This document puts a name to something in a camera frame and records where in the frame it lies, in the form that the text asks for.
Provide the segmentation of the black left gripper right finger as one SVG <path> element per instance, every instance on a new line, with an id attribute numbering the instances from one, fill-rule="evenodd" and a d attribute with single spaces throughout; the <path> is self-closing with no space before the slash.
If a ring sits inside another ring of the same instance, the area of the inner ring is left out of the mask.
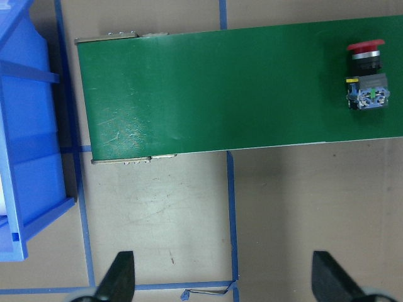
<path id="1" fill-rule="evenodd" d="M 327 251 L 312 256 L 312 292 L 317 301 L 353 301 L 362 289 Z"/>

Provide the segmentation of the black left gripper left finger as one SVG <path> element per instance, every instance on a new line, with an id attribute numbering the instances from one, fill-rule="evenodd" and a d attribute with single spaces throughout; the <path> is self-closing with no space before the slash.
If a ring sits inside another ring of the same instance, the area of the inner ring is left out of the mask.
<path id="1" fill-rule="evenodd" d="M 135 265 L 132 251 L 117 253 L 98 286 L 96 301 L 132 301 L 135 291 Z"/>

